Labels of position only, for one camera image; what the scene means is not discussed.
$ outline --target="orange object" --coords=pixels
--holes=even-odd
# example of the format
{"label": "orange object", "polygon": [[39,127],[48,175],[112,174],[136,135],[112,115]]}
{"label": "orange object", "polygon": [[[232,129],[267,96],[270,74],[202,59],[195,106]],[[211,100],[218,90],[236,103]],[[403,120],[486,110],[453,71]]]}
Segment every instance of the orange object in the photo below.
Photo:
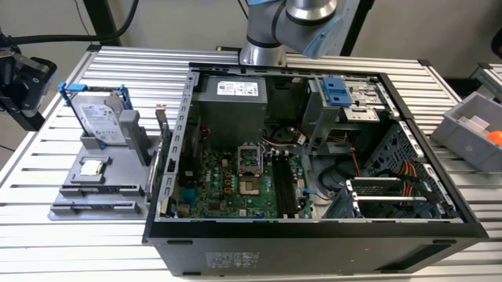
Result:
{"label": "orange object", "polygon": [[502,146],[502,131],[490,132],[486,138],[494,141],[497,145]]}

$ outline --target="power supply label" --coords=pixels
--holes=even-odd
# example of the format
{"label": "power supply label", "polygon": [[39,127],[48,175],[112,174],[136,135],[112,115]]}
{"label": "power supply label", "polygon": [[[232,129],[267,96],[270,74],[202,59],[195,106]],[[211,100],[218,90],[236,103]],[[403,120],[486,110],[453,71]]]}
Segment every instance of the power supply label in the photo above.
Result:
{"label": "power supply label", "polygon": [[92,135],[108,145],[125,144],[120,124],[111,107],[105,105],[80,104],[85,122]]}
{"label": "power supply label", "polygon": [[218,95],[258,96],[258,82],[218,82]]}
{"label": "power supply label", "polygon": [[259,252],[210,252],[206,253],[210,268],[251,268],[256,267]]}

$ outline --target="hard drive label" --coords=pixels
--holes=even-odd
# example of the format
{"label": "hard drive label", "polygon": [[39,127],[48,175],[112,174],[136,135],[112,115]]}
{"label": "hard drive label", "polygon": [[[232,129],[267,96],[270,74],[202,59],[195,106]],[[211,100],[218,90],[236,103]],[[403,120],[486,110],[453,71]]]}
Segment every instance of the hard drive label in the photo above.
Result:
{"label": "hard drive label", "polygon": [[125,139],[113,109],[105,105],[80,104],[85,122],[93,136],[108,145],[123,145]]}

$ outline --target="small circuit board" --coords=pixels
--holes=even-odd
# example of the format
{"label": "small circuit board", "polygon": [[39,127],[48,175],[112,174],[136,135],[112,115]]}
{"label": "small circuit board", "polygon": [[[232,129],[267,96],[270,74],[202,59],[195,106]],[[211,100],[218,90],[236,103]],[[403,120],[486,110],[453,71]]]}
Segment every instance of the small circuit board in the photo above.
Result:
{"label": "small circuit board", "polygon": [[[206,150],[200,167],[200,179],[196,188],[183,187],[177,216],[189,218],[283,218],[278,210],[272,156],[263,154],[263,170],[255,173],[239,173],[239,153],[244,160],[254,161],[254,152]],[[300,192],[306,185],[302,162],[298,156],[288,158],[291,183],[288,194],[294,199],[294,218],[311,218],[308,197]]]}

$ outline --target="blue latch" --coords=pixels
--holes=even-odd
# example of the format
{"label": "blue latch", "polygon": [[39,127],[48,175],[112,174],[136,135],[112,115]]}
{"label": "blue latch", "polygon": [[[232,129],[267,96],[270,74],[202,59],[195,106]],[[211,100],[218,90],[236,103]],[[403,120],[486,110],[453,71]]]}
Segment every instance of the blue latch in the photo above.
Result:
{"label": "blue latch", "polygon": [[322,78],[322,90],[328,98],[330,106],[348,107],[352,105],[351,95],[342,78]]}

